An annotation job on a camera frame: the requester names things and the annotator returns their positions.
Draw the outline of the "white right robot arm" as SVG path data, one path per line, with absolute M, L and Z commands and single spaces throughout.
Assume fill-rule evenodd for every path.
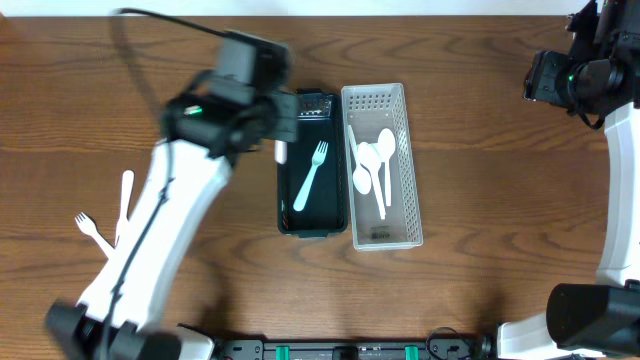
M 605 245 L 593 284 L 557 285 L 543 313 L 497 329 L 501 359 L 636 357 L 639 354 L 639 74 L 617 53 L 540 51 L 524 98 L 597 116 L 609 151 Z

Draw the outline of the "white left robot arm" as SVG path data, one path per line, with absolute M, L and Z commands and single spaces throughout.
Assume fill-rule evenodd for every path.
M 235 104 L 182 93 L 160 117 L 164 137 L 129 227 L 74 305 L 55 302 L 45 324 L 69 359 L 210 359 L 214 340 L 162 325 L 168 295 L 208 208 L 238 157 L 263 139 L 293 142 L 299 100 L 276 91 Z

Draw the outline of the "mint green plastic utensil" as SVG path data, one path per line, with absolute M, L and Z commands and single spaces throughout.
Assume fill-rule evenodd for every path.
M 318 168 L 324 163 L 328 152 L 328 143 L 326 141 L 320 141 L 311 158 L 311 167 L 305 180 L 294 200 L 293 209 L 297 212 L 301 212 L 307 203 L 309 193 L 312 187 L 313 180 L 315 178 Z

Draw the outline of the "white plastic fork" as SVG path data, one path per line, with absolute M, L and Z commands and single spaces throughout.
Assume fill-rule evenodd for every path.
M 100 234 L 96 223 L 91 217 L 81 212 L 74 217 L 74 220 L 79 230 L 83 234 L 91 237 L 107 258 L 113 255 L 114 247 Z
M 133 170 L 127 169 L 123 172 L 121 179 L 120 210 L 115 229 L 115 246 L 118 246 L 119 241 L 129 223 L 128 212 L 133 191 L 134 179 L 135 173 Z

